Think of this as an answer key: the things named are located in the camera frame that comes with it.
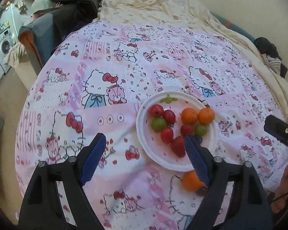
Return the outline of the person right hand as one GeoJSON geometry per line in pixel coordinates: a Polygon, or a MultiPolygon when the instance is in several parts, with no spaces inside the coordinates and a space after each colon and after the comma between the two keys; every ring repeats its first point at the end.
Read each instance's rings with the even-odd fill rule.
{"type": "Polygon", "coordinates": [[[274,199],[281,196],[282,198],[271,203],[271,210],[273,211],[273,213],[279,213],[286,205],[286,201],[288,198],[288,166],[284,170],[280,185],[275,191],[274,199]]]}

